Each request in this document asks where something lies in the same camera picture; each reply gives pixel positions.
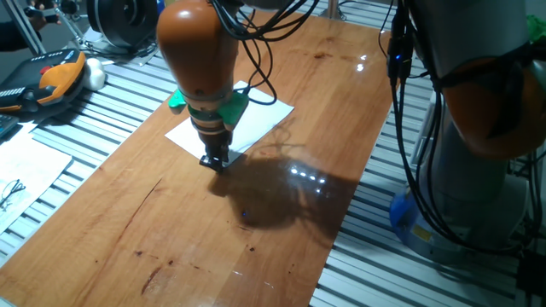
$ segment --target wood grain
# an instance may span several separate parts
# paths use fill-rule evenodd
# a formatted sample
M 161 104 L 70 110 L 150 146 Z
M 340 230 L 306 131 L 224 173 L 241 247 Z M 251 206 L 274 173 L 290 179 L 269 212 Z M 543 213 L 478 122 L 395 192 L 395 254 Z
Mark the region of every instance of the wood grain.
M 188 114 L 163 104 L 2 267 L 0 295 L 20 307 L 308 305 L 389 109 L 377 34 L 310 18 L 273 43 L 271 81 L 295 109 L 222 176 L 164 137 Z M 240 49 L 235 80 L 252 71 Z

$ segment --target slatted floor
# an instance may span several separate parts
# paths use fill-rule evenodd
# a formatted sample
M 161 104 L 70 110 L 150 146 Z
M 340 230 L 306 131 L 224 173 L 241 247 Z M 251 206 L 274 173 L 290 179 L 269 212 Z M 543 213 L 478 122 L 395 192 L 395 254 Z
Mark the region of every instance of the slatted floor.
M 305 11 L 307 5 L 300 8 Z M 322 0 L 314 15 L 327 8 Z M 379 28 L 388 6 L 362 1 L 346 3 L 347 22 Z M 73 156 L 59 179 L 0 234 L 0 265 L 62 206 L 67 197 L 171 93 L 176 83 L 160 55 L 147 65 L 106 66 L 104 89 L 83 92 L 69 111 L 32 133 L 35 139 Z M 419 61 L 412 73 L 424 72 Z M 411 153 L 432 94 L 430 81 L 407 86 L 404 143 Z M 389 113 L 377 139 L 349 211 L 341 226 L 310 305 L 323 306 L 523 306 L 525 294 L 515 289 L 517 262 L 499 259 L 470 269 L 443 267 L 415 255 L 392 232 L 388 208 L 405 184 Z M 538 299 L 533 304 L 540 304 Z

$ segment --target white paper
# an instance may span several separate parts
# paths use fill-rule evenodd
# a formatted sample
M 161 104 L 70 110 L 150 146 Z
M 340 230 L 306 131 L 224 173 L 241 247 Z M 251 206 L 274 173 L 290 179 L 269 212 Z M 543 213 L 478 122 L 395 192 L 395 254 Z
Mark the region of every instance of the white paper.
M 239 81 L 235 88 L 240 89 L 245 86 L 247 86 L 245 82 Z M 273 100 L 273 97 L 256 89 L 251 89 L 248 96 L 257 101 Z M 293 107 L 278 100 L 270 106 L 262 106 L 250 101 L 247 110 L 242 114 L 239 124 L 235 127 L 233 142 L 229 145 L 229 163 L 224 164 L 224 166 L 233 163 L 255 142 L 286 118 L 292 110 Z M 197 159 L 201 159 L 206 154 L 205 144 L 199 138 L 199 134 L 191 124 L 190 119 L 184 120 L 175 129 L 169 131 L 166 137 Z
M 11 195 L 0 208 L 0 233 L 47 190 L 64 171 L 72 157 L 36 142 L 29 135 L 0 146 L 0 193 L 19 179 L 26 188 Z

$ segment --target green tape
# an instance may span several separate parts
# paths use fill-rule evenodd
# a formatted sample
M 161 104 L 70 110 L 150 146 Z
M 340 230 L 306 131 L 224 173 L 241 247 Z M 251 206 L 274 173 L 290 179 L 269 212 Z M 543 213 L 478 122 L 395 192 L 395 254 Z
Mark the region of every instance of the green tape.
M 226 128 L 235 128 L 248 106 L 248 96 L 234 92 L 231 99 L 218 109 Z
M 186 101 L 184 100 L 180 90 L 175 91 L 167 103 L 171 111 L 175 114 L 180 114 L 180 112 L 182 112 L 182 110 L 184 110 L 186 107 Z
M 529 40 L 532 43 L 541 38 L 546 38 L 546 21 L 541 20 L 535 15 L 528 15 L 527 26 L 529 28 Z

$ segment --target green object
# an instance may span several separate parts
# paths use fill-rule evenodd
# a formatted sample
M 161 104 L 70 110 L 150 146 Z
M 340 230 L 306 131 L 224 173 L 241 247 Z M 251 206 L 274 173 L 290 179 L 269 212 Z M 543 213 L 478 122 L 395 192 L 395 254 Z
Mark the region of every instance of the green object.
M 175 114 L 180 114 L 182 110 L 186 107 L 186 101 L 184 100 L 184 97 L 182 96 L 182 93 L 180 90 L 177 90 L 172 94 L 171 99 L 169 99 L 169 108 L 171 111 Z
M 531 14 L 527 16 L 527 27 L 529 28 L 531 43 L 535 43 L 541 38 L 546 38 L 546 21 Z
M 233 130 L 248 106 L 248 96 L 234 92 L 231 99 L 218 109 L 227 129 Z
M 174 92 L 168 103 L 169 108 L 175 114 L 180 114 L 187 104 L 180 90 Z M 218 117 L 221 117 L 225 127 L 228 130 L 233 130 L 247 109 L 247 106 L 248 95 L 234 92 L 231 99 L 224 103 L 215 113 L 194 110 L 191 106 L 188 106 L 188 110 L 191 116 L 200 120 L 218 120 Z

